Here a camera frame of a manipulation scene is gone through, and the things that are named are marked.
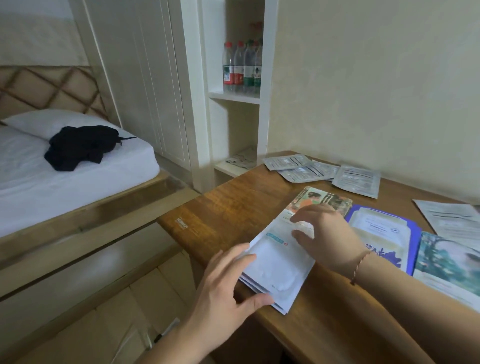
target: mattress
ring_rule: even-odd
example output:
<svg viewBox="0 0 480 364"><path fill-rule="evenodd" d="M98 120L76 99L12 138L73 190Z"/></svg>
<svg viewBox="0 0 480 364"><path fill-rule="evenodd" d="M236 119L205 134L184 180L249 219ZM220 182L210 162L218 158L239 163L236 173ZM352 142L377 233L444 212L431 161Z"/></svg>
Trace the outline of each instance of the mattress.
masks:
<svg viewBox="0 0 480 364"><path fill-rule="evenodd" d="M120 136L133 136L122 130ZM0 126L0 237L113 196L156 177L153 148L142 139L117 144L100 164L57 172L43 158L46 140Z"/></svg>

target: left hand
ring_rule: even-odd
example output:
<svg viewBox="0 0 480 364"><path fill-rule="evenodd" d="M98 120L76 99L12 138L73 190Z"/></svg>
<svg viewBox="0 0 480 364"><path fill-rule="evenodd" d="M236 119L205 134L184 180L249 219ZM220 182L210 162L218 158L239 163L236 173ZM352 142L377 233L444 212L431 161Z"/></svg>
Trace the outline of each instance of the left hand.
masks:
<svg viewBox="0 0 480 364"><path fill-rule="evenodd" d="M275 302L269 294L257 294L240 304L233 298L240 275L257 258L251 254L237 259L249 246L249 243L235 245L210 260L193 309L179 328L202 356L223 344L248 316Z"/></svg>

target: hand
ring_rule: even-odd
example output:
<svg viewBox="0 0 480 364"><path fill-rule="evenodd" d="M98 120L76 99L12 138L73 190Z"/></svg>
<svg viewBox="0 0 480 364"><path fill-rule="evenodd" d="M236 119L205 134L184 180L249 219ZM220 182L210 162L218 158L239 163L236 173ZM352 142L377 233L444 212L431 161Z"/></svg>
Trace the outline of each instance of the hand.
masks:
<svg viewBox="0 0 480 364"><path fill-rule="evenodd" d="M223 344L248 316L275 302L269 294L257 294L241 304L233 298L240 275L257 258L252 254L237 259L249 247L249 243L239 244L210 260L193 310L180 328L203 357Z"/></svg>
<svg viewBox="0 0 480 364"><path fill-rule="evenodd" d="M292 236L318 263L348 279L369 251L343 216L330 205L303 207L290 221L312 224L314 239L299 230L294 230Z"/></svg>

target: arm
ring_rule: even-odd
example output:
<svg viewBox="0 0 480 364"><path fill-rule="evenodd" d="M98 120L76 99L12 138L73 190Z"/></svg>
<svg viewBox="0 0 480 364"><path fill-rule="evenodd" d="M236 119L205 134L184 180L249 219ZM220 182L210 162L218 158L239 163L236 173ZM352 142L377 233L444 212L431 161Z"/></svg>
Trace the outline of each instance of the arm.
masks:
<svg viewBox="0 0 480 364"><path fill-rule="evenodd" d="M249 246L249 243L235 245L210 260L192 311L153 347L142 364L198 364L223 344L248 316L274 303L268 294L257 294L241 304L233 298L240 275L256 259L255 254L237 259Z"/></svg>
<svg viewBox="0 0 480 364"><path fill-rule="evenodd" d="M294 231L320 264L352 279L365 244L345 219L328 205L299 210L292 222L313 225L315 238ZM386 259L369 254L357 270L356 282L378 300L436 363L478 363L480 314L426 286Z"/></svg>

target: upholstered headboard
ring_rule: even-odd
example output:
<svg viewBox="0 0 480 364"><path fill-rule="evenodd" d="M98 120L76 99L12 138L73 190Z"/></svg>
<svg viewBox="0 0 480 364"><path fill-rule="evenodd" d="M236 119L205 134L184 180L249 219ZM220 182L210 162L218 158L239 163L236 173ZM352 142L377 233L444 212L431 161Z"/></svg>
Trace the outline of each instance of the upholstered headboard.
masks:
<svg viewBox="0 0 480 364"><path fill-rule="evenodd" d="M0 66L0 120L40 109L108 120L90 67Z"/></svg>

